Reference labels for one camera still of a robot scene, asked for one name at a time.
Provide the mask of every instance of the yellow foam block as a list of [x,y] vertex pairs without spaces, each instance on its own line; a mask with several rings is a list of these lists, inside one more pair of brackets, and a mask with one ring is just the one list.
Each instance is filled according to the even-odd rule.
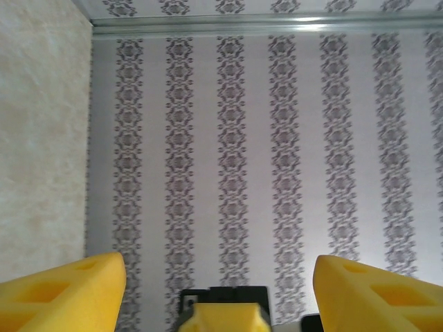
[[314,292],[325,332],[443,331],[443,287],[319,256]]
[[271,332],[257,303],[196,303],[179,332]]
[[121,254],[0,284],[0,332],[111,332],[125,291]]

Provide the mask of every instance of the yellow plastic part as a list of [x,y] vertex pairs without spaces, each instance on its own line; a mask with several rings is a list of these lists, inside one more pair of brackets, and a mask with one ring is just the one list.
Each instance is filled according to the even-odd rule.
[[271,332],[256,303],[196,303],[179,332]]
[[0,284],[0,332],[111,332],[125,291],[119,253]]
[[325,332],[443,331],[443,287],[319,256],[314,292]]

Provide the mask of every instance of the ceiling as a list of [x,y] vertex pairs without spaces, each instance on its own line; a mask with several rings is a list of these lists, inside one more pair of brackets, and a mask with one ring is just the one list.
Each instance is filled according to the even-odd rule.
[[74,0],[90,19],[177,15],[441,10],[443,0]]

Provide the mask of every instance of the black object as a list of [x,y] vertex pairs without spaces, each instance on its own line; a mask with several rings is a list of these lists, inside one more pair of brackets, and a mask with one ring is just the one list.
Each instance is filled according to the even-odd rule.
[[210,287],[185,289],[180,292],[179,315],[193,303],[258,303],[271,317],[268,288],[266,286]]
[[302,332],[324,332],[319,314],[303,316],[300,325]]

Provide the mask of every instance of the beige wall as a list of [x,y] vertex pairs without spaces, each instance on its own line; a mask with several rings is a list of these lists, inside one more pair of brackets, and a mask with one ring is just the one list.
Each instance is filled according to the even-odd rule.
[[0,282],[83,256],[90,49],[70,0],[0,1]]

